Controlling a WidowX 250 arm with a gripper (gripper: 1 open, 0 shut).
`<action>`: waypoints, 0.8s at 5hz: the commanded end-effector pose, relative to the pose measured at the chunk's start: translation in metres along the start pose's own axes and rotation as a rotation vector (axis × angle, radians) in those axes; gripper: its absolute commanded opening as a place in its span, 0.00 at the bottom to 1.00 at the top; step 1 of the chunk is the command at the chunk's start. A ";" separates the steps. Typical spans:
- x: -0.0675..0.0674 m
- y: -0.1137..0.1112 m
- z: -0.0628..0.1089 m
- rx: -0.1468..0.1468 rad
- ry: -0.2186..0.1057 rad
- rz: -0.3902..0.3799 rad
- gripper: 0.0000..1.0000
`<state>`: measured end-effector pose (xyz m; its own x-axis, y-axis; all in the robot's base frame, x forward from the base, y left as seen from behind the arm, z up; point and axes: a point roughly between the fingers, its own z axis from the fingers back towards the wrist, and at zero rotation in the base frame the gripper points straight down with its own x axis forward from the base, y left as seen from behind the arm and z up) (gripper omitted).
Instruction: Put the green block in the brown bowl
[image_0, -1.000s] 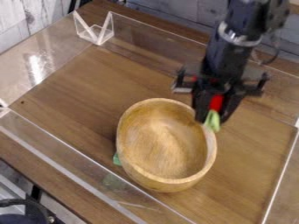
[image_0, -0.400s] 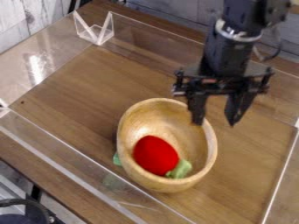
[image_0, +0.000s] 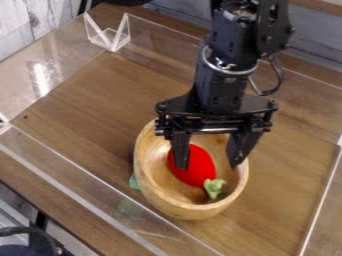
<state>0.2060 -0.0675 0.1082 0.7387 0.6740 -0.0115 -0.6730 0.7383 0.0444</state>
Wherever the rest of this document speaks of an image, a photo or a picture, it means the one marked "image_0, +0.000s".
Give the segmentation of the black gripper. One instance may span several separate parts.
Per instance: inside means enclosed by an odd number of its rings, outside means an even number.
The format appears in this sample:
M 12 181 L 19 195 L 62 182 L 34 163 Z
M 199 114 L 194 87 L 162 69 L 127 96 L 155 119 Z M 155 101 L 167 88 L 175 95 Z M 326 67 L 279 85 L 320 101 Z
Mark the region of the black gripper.
M 155 135 L 171 139 L 175 166 L 181 170 L 189 168 L 190 138 L 198 134 L 231 134 L 226 154 L 230 166 L 235 168 L 247 158 L 262 133 L 271 129 L 278 102 L 247 95 L 237 112 L 219 114 L 206 112 L 197 96 L 187 93 L 158 103 L 155 110 Z

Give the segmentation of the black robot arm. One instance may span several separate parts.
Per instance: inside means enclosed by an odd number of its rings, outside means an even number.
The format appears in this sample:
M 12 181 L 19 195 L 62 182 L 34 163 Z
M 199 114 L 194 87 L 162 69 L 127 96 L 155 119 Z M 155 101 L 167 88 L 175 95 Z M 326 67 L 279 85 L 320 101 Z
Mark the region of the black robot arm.
M 253 74 L 266 58 L 284 80 L 277 53 L 294 33 L 289 0 L 211 0 L 213 30 L 198 51 L 191 90 L 157 104 L 155 134 L 171 143 L 175 166 L 189 168 L 190 139 L 198 134 L 226 134 L 233 167 L 247 158 L 273 126 L 278 103 L 269 98 L 279 88 L 253 87 Z

